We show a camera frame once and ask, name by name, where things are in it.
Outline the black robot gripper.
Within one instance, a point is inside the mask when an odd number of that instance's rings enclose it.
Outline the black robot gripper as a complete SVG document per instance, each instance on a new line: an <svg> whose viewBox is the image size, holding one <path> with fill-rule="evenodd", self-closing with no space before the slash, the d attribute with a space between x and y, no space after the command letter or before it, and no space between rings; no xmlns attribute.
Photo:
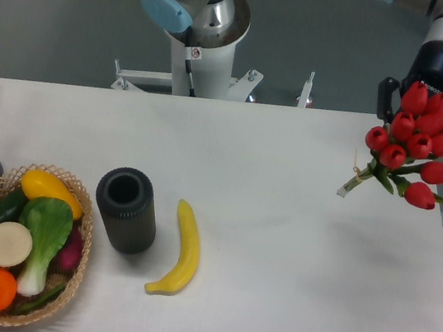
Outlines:
<svg viewBox="0 0 443 332"><path fill-rule="evenodd" d="M443 93L443 43L428 41L420 47L401 87L400 82L393 77L381 80L377 93L377 117L392 121L394 92L400 88L400 92L404 94L415 82L425 83L430 94Z"/></svg>

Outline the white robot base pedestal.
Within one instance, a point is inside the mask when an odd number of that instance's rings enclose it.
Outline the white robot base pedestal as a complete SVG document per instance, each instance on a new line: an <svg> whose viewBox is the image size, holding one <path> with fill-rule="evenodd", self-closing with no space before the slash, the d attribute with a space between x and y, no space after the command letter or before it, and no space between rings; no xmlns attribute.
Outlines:
<svg viewBox="0 0 443 332"><path fill-rule="evenodd" d="M174 96L253 102L252 91L263 80L250 69L232 75L236 45L250 28L246 0L140 0L145 14L169 37L168 73L115 68L114 89L169 86Z"/></svg>

